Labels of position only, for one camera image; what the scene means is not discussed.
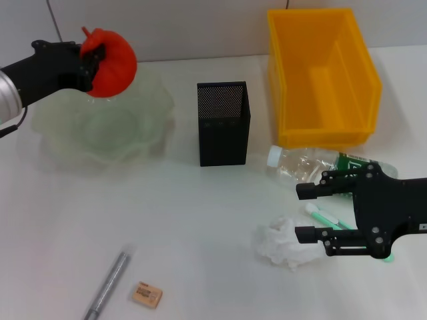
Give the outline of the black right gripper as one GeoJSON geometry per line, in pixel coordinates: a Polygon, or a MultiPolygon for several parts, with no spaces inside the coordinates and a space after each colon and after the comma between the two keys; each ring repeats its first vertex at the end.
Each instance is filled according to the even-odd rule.
{"type": "Polygon", "coordinates": [[[426,233],[426,179],[394,179],[378,164],[347,170],[323,171],[318,184],[298,183],[299,200],[353,192],[358,230],[314,226],[295,227],[301,244],[323,244],[326,255],[390,256],[400,237],[426,233]]]}

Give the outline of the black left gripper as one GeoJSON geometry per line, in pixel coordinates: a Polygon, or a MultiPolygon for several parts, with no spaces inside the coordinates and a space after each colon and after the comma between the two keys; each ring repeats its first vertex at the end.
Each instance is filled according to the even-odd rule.
{"type": "Polygon", "coordinates": [[[76,88],[79,72],[82,72],[81,91],[93,89],[93,81],[99,64],[105,59],[105,45],[81,53],[75,42],[50,43],[35,40],[31,43],[34,54],[30,57],[2,67],[1,71],[10,78],[18,92],[23,107],[28,107],[42,98],[65,88],[76,88]]]}

